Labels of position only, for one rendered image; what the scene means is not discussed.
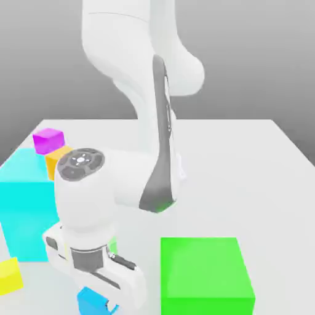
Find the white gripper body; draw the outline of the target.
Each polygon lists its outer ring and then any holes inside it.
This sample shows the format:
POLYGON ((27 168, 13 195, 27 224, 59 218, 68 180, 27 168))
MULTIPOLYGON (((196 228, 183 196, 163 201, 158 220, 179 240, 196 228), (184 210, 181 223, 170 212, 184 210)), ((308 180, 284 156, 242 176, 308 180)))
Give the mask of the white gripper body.
POLYGON ((139 267, 129 269, 103 257, 104 267, 89 273, 74 268, 75 281, 119 305, 123 315, 139 315, 146 301, 146 281, 139 267))

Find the small blue cube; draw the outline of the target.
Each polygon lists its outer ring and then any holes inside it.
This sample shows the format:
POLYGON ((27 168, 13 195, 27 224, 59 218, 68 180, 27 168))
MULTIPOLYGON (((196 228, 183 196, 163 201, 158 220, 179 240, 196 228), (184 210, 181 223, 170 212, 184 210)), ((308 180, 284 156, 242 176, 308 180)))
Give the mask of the small blue cube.
POLYGON ((77 294, 78 308, 80 315, 117 315, 109 313, 106 308, 107 298, 93 291, 88 287, 83 287, 77 294))

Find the small yellow cube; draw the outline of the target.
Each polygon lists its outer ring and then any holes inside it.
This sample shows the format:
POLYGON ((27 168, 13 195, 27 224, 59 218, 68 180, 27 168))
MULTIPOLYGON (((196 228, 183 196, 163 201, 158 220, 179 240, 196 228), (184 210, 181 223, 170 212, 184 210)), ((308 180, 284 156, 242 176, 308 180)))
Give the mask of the small yellow cube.
POLYGON ((23 288, 17 257, 0 262, 0 296, 23 288))

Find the small orange cube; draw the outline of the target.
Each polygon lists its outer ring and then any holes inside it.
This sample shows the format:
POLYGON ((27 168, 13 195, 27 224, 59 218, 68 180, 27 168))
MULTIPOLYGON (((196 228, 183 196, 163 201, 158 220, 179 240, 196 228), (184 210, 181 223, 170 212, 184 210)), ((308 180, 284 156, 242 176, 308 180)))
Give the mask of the small orange cube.
POLYGON ((73 149, 69 146, 63 146, 47 155, 45 155, 46 167, 47 167, 47 174, 48 178, 54 181, 55 175, 55 167, 57 162, 67 153, 72 151, 73 149))

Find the small magenta cube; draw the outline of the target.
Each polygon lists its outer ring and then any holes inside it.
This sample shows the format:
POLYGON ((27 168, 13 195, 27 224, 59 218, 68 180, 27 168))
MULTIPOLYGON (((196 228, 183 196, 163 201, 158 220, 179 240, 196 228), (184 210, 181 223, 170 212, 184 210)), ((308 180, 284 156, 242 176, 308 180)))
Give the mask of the small magenta cube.
POLYGON ((34 148, 37 154, 46 155, 65 145, 61 130, 45 128, 33 134, 34 148))

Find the large green box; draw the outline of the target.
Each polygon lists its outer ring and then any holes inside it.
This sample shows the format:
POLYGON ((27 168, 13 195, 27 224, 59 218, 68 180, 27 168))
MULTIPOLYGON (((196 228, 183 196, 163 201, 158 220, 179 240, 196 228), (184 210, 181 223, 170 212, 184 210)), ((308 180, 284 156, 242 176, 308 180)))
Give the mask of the large green box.
POLYGON ((235 237, 163 237, 160 253, 161 315, 254 314, 235 237))

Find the large cyan box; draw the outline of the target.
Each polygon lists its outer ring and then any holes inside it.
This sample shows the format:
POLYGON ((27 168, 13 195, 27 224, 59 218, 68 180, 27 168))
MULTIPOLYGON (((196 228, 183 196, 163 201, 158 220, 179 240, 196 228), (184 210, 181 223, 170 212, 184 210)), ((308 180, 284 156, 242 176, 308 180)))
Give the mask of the large cyan box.
POLYGON ((0 224, 10 255, 20 262, 47 262, 42 235, 57 222, 44 156, 17 149, 0 166, 0 224))

